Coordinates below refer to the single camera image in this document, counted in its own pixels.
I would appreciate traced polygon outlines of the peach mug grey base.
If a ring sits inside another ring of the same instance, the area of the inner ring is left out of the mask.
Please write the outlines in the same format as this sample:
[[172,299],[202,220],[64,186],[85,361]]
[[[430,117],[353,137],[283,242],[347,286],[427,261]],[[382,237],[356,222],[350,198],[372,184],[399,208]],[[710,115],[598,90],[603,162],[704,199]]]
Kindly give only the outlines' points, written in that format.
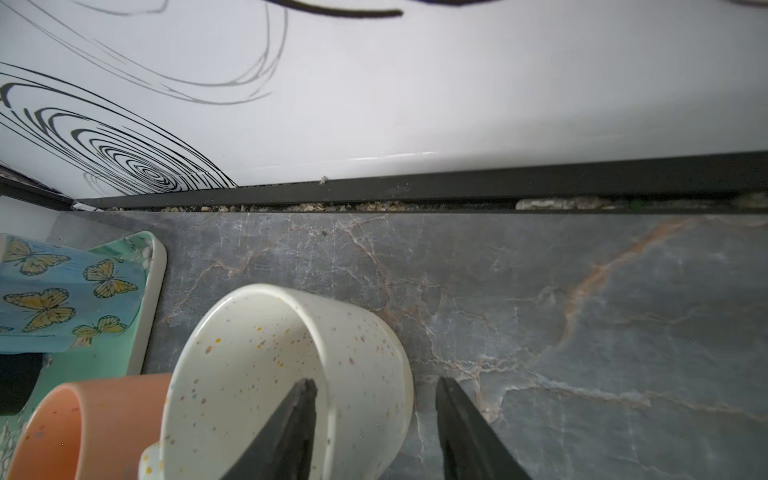
[[41,401],[10,461],[9,479],[136,479],[157,442],[171,375],[70,382]]

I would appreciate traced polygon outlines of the beige mug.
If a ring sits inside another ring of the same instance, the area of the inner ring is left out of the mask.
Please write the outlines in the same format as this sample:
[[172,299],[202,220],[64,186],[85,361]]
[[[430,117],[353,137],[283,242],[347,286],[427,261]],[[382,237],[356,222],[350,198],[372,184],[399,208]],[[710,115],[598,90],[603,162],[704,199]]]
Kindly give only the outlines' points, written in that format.
[[222,478],[304,379],[317,389],[310,477],[380,477],[413,414],[413,376],[400,340],[366,309],[267,284],[229,293],[193,331],[139,477]]

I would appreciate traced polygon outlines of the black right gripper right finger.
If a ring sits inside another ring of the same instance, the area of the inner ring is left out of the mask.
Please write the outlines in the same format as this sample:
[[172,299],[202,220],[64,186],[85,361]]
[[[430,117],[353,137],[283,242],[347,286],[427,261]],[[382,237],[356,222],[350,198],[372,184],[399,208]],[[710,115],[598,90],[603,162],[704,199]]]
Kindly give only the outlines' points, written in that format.
[[455,379],[438,380],[435,404],[445,479],[531,480]]

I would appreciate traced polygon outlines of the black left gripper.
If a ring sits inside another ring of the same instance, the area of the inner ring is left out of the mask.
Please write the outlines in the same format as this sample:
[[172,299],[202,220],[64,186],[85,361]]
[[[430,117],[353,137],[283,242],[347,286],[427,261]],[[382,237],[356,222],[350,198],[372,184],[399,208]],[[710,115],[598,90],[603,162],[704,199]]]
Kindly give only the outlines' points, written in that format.
[[22,410],[35,388],[42,366],[41,353],[1,355],[1,416],[16,415]]

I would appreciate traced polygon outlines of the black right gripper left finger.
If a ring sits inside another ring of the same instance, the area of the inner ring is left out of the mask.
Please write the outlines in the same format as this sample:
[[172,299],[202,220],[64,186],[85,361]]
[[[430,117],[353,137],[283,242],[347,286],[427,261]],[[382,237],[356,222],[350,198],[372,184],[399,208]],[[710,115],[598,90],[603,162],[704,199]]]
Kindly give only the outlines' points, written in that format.
[[308,479],[316,397],[312,379],[297,381],[223,479]]

